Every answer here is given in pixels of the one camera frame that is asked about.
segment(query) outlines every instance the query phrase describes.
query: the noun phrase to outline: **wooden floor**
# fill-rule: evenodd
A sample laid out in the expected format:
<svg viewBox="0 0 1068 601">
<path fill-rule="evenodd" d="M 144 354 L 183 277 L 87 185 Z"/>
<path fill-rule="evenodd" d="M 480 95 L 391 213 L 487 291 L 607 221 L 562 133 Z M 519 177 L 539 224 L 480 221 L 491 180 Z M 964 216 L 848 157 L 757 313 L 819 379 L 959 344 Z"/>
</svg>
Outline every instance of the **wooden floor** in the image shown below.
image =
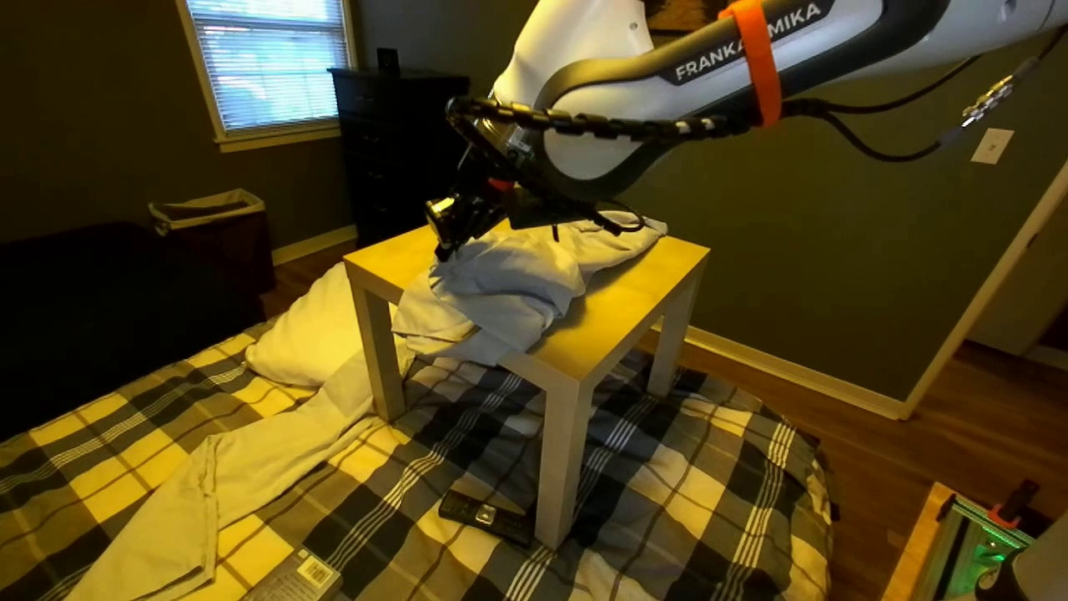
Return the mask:
<svg viewBox="0 0 1068 601">
<path fill-rule="evenodd" d="M 286 264 L 263 307 L 281 313 L 348 246 Z M 685 365 L 761 392 L 824 444 L 834 500 L 834 601 L 876 601 L 933 488 L 945 480 L 976 500 L 1002 500 L 1018 480 L 1041 485 L 1034 507 L 1068 512 L 1068 372 L 963 348 L 904 423 L 844 408 L 744 365 L 689 351 Z"/>
</svg>

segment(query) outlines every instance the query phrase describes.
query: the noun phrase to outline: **table top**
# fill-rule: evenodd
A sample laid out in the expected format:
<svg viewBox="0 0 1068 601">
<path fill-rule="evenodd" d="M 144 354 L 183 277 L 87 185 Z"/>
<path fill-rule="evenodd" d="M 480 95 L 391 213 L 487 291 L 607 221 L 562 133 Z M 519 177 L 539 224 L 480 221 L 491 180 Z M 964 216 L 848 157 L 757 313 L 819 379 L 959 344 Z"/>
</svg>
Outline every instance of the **table top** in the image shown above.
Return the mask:
<svg viewBox="0 0 1068 601">
<path fill-rule="evenodd" d="M 362 246 L 343 259 L 356 287 L 397 303 L 405 287 L 432 269 L 434 244 L 437 232 L 417 227 L 375 246 Z M 621 344 L 633 344 L 664 300 L 700 273 L 705 259 L 709 246 L 660 236 L 638 259 L 601 269 L 592 280 L 589 296 L 579 296 L 569 316 L 562 316 L 528 357 L 576 376 L 605 369 L 610 354 L 617 354 Z"/>
</svg>

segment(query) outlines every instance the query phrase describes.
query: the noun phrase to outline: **plaid bedspread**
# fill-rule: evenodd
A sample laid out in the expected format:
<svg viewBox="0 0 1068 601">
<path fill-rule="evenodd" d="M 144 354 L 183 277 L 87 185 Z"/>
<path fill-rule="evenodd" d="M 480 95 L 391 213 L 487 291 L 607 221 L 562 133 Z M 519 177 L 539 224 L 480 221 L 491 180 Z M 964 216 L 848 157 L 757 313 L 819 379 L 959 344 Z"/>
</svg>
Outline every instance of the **plaid bedspread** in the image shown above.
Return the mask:
<svg viewBox="0 0 1068 601">
<path fill-rule="evenodd" d="M 147 372 L 0 444 L 0 597 L 67 597 L 94 556 L 207 437 L 310 396 L 245 365 L 259 329 Z M 336 597 L 824 597 L 819 451 L 761 401 L 700 372 L 643 392 L 632 354 L 599 391 L 579 522 L 562 552 L 437 514 L 452 488 L 531 512 L 542 392 L 459 361 L 417 361 L 411 411 L 267 507 L 226 523 L 193 597 L 245 597 L 296 552 Z"/>
</svg>

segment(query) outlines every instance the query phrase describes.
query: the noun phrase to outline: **window frame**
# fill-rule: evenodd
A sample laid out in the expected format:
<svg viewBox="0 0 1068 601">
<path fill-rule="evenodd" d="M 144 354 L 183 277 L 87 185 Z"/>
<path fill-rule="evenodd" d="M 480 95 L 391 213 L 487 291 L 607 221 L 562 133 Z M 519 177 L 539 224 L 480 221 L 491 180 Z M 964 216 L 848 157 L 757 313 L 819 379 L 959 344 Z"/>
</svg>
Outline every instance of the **window frame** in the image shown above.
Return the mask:
<svg viewBox="0 0 1068 601">
<path fill-rule="evenodd" d="M 330 139 L 341 137 L 336 129 L 336 115 L 323 115 L 323 121 L 286 121 L 286 124 L 271 124 L 271 126 L 254 126 L 254 129 L 226 129 L 223 115 L 222 115 L 222 103 L 213 95 L 213 82 L 207 74 L 207 61 L 204 61 L 204 45 L 198 36 L 198 22 L 192 12 L 192 0 L 175 0 L 180 22 L 183 22 L 183 36 L 198 68 L 198 80 L 200 80 L 200 95 L 213 126 L 213 143 L 222 147 L 222 152 L 242 152 L 242 149 L 262 149 L 262 147 L 286 147 L 286 143 L 308 143 L 308 139 Z M 356 43 L 353 43 L 353 10 L 348 0 L 341 4 L 341 43 L 343 43 L 343 68 L 356 62 Z"/>
</svg>

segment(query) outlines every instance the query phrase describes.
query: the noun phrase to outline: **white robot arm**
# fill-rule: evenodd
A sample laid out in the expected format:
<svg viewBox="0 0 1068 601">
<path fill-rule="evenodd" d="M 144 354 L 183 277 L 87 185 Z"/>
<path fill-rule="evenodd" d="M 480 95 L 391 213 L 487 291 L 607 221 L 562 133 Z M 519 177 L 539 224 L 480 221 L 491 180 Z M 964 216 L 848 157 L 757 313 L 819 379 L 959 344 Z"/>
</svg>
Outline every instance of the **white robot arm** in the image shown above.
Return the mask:
<svg viewBox="0 0 1068 601">
<path fill-rule="evenodd" d="M 664 149 L 776 121 L 829 80 L 978 57 L 1068 22 L 1068 0 L 741 0 L 754 27 L 726 12 L 656 43 L 643 0 L 539 0 L 491 103 L 453 103 L 472 139 L 459 192 L 432 204 L 437 257 L 524 204 L 543 221 L 593 216 Z M 769 52 L 776 95 L 747 52 Z"/>
</svg>

